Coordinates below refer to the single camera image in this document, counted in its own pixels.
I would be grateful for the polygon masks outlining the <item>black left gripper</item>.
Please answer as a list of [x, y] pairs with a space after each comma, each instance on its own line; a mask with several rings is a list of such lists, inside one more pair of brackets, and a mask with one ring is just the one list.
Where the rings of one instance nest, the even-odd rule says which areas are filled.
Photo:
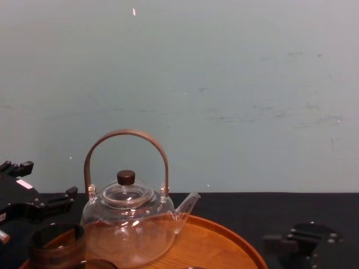
[[1, 164], [1, 224], [19, 219], [43, 221], [71, 211], [78, 188], [71, 187], [46, 199], [29, 183], [16, 178], [30, 175], [33, 167], [32, 161]]

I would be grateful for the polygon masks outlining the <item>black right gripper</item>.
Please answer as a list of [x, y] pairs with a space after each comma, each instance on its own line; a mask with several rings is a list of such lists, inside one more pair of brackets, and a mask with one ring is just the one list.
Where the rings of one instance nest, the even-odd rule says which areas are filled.
[[296, 224], [289, 232], [263, 236], [265, 247], [281, 247], [284, 254], [294, 255], [293, 268], [319, 269], [317, 247], [322, 240], [338, 242], [343, 235], [323, 225], [311, 223]]

